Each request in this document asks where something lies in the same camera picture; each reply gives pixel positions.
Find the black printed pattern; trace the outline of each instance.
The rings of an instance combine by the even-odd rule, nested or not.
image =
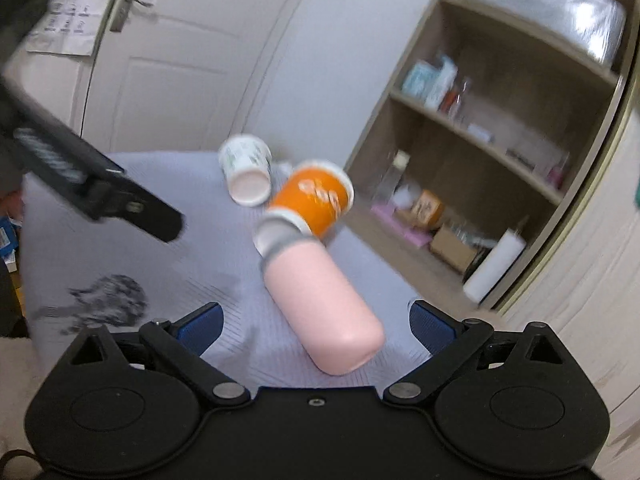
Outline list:
[[[97,280],[89,288],[70,288],[74,304],[63,307],[46,306],[33,319],[41,317],[70,317],[71,324],[62,335],[77,334],[83,328],[102,324],[111,327],[133,327],[146,311],[146,294],[129,276],[111,274]]]

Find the white door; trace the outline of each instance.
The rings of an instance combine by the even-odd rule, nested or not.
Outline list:
[[[82,137],[104,152],[216,149],[287,0],[141,1],[153,6],[107,28]]]

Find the screw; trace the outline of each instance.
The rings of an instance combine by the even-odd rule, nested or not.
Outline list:
[[[244,386],[238,383],[220,383],[213,388],[213,394],[220,399],[237,399],[244,394]]]
[[[141,202],[127,202],[127,205],[124,207],[130,213],[142,213],[145,206]]]
[[[389,387],[389,393],[398,399],[413,399],[421,391],[420,386],[413,383],[396,383]]]

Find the cup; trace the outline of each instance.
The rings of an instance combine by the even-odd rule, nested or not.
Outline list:
[[[271,194],[271,151],[265,142],[251,135],[229,137],[220,146],[220,167],[226,187],[239,205],[260,205]]]
[[[254,233],[254,244],[264,255],[279,231],[294,226],[321,238],[353,205],[353,184],[347,174],[325,160],[300,164],[265,211]]]
[[[300,232],[282,238],[264,255],[262,275],[273,301],[323,372],[352,372],[385,343],[382,323],[316,238]]]

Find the gray tablecloth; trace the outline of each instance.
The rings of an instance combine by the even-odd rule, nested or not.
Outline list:
[[[262,283],[251,238],[262,210],[231,200],[217,155],[127,153],[113,159],[178,208],[186,227],[165,244],[118,219],[92,223],[36,178],[27,180],[21,271],[26,317],[45,369],[84,326],[135,330],[155,317],[177,320],[209,301],[222,305],[225,326],[203,358],[253,393],[261,385],[373,384],[381,390],[430,357],[409,329],[415,291],[342,227],[329,251],[383,323],[386,344],[351,374],[322,373]]]

